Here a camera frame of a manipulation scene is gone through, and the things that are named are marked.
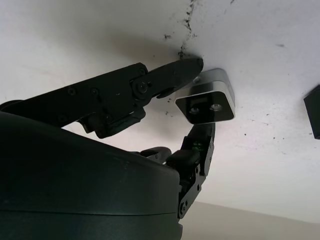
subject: white wall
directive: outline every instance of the white wall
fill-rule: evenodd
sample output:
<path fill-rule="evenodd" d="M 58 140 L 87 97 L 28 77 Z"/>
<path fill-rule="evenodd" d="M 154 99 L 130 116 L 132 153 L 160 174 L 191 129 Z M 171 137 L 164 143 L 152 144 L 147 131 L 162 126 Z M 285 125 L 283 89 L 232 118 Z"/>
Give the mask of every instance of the white wall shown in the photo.
<path fill-rule="evenodd" d="M 151 70 L 183 47 L 205 70 L 225 69 L 236 96 L 197 200 L 320 223 L 320 142 L 303 103 L 320 83 L 319 11 L 318 0 L 1 0 L 0 101 L 137 62 Z M 191 126 L 170 99 L 152 101 L 141 123 L 103 142 L 179 149 Z"/>
<path fill-rule="evenodd" d="M 195 202 L 182 240 L 318 240 L 320 224 Z"/>

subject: black plastic housing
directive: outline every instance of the black plastic housing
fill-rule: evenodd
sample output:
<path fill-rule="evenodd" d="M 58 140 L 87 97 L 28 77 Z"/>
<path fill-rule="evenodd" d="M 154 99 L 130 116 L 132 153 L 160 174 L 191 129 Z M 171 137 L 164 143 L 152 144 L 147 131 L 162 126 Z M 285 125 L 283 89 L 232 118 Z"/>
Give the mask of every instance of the black plastic housing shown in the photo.
<path fill-rule="evenodd" d="M 0 145 L 1 240 L 181 238 L 176 170 L 5 112 Z"/>
<path fill-rule="evenodd" d="M 320 140 L 320 85 L 313 89 L 304 99 L 310 124 L 315 139 Z"/>

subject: camera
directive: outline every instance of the camera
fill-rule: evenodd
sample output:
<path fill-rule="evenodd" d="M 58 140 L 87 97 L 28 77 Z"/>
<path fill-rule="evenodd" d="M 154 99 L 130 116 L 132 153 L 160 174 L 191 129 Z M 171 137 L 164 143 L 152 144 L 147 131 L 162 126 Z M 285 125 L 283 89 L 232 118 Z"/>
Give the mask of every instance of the camera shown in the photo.
<path fill-rule="evenodd" d="M 175 104 L 194 125 L 227 121 L 236 115 L 234 91 L 226 71 L 220 68 L 200 73 L 178 90 Z"/>

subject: silver camera housing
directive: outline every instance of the silver camera housing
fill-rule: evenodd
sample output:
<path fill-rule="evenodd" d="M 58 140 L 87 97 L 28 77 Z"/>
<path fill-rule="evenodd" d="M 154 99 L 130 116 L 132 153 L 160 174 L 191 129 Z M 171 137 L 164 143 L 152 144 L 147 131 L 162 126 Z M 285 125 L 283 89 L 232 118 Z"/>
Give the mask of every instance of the silver camera housing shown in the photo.
<path fill-rule="evenodd" d="M 175 104 L 191 124 L 208 124 L 235 118 L 235 93 L 226 71 L 200 73 L 175 93 Z"/>

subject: black object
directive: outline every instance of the black object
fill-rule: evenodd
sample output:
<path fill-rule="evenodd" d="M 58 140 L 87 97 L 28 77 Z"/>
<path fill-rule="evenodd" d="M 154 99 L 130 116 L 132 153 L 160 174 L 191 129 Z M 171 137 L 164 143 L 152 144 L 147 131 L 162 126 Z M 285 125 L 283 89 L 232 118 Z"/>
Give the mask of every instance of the black object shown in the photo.
<path fill-rule="evenodd" d="M 308 112 L 313 136 L 320 140 L 320 85 L 309 93 L 304 99 L 304 104 Z"/>
<path fill-rule="evenodd" d="M 141 66 L 1 106 L 1 240 L 181 238 L 179 219 L 209 172 L 214 123 L 195 125 L 172 155 L 166 147 L 127 152 L 58 128 L 80 121 L 99 137 L 115 134 L 143 118 L 152 97 L 192 81 L 202 60 L 149 73 Z"/>
<path fill-rule="evenodd" d="M 227 121 L 235 117 L 226 95 L 220 91 L 179 98 L 175 104 L 191 124 Z M 223 109 L 214 110 L 212 106 L 223 106 Z"/>
<path fill-rule="evenodd" d="M 203 68 L 199 58 L 179 60 L 148 72 L 137 63 L 24 101 L 5 103 L 2 112 L 56 127 L 75 121 L 103 139 L 140 122 L 143 107 L 184 87 Z"/>

